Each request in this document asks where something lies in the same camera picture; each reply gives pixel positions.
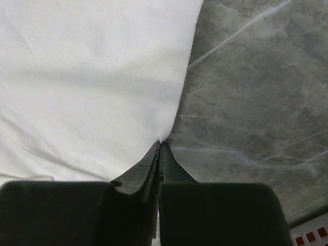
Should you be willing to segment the white t shirt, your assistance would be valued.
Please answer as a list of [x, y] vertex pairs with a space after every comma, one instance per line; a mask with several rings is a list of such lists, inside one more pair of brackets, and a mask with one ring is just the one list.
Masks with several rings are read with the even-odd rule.
[[170, 134], [202, 1], [1, 1], [1, 182], [110, 181]]

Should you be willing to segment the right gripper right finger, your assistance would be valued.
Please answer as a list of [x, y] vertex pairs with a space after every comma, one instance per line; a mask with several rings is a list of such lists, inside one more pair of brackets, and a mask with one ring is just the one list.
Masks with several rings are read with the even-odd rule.
[[159, 157], [162, 245], [291, 245], [273, 190], [260, 183], [200, 183], [163, 142]]

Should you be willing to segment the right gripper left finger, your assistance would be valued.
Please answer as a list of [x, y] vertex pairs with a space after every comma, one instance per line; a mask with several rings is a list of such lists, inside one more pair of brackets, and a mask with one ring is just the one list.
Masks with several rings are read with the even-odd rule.
[[1, 245], [151, 245], [157, 230], [156, 142], [110, 182], [9, 181]]

